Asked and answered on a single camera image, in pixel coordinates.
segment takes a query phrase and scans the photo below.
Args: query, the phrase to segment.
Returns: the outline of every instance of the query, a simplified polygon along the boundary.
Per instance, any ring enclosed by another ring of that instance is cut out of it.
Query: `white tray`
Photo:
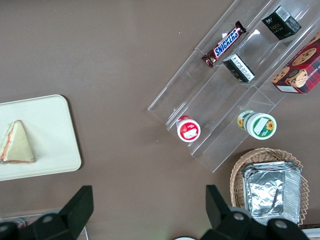
[[[61,95],[0,103],[0,135],[21,120],[34,163],[0,164],[0,181],[77,170],[81,157],[68,102]]]

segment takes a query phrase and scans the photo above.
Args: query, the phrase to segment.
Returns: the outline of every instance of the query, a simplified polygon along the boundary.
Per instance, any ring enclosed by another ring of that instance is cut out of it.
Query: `cookie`
[[[290,70],[290,67],[288,67],[288,66],[283,68],[277,75],[275,75],[272,78],[271,82],[277,83],[279,80],[281,80],[289,72],[289,70]]]
[[[295,88],[301,88],[306,84],[308,73],[305,69],[297,69],[290,73],[285,83]]]
[[[293,61],[292,66],[297,66],[299,64],[304,63],[307,61],[309,58],[312,57],[313,54],[315,54],[317,51],[316,48],[310,48],[303,53],[301,53],[299,56],[296,57],[296,59]]]
[[[307,43],[307,45],[313,44],[318,39],[320,39],[320,31]]]

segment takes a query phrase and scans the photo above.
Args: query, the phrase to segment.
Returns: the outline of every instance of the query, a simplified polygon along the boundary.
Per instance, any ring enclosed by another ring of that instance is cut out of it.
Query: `sandwich slice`
[[[33,163],[35,161],[25,129],[20,120],[8,125],[0,144],[1,163],[19,164]]]

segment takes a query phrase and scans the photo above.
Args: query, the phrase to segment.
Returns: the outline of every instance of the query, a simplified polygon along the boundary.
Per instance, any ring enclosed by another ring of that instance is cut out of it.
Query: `clear acrylic stand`
[[[281,41],[261,21],[280,5],[302,26],[297,34]],[[189,115],[196,120],[201,135],[184,144],[214,172],[248,137],[237,125],[238,115],[244,110],[270,113],[287,94],[277,90],[271,79],[320,30],[319,9],[319,0],[235,0],[148,110],[177,139],[178,118]],[[209,68],[201,58],[236,21],[247,32]],[[238,54],[255,73],[251,82],[238,82],[223,65],[223,59],[232,54]]]

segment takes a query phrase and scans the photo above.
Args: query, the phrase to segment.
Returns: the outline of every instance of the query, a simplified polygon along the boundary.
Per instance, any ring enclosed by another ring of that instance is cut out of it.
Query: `brown table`
[[[1,216],[62,207],[92,185],[91,240],[200,238],[205,187],[230,202],[235,161],[248,149],[292,153],[309,181],[304,223],[319,222],[320,85],[272,111],[277,133],[248,138],[216,173],[192,158],[147,107],[232,3],[2,1],[0,102],[61,94],[82,156],[78,171],[0,182]]]

